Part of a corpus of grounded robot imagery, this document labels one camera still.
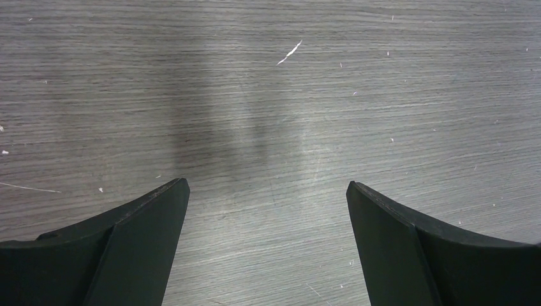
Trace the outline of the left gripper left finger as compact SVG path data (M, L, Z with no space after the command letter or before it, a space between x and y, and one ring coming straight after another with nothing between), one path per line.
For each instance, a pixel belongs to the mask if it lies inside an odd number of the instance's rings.
M34 240L1 242L1 304L161 305L189 194L176 178Z

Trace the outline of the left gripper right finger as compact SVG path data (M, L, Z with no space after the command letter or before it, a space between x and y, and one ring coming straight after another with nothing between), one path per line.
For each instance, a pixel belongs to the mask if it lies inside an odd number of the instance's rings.
M359 182L346 198L372 305L539 305L540 245L481 235Z

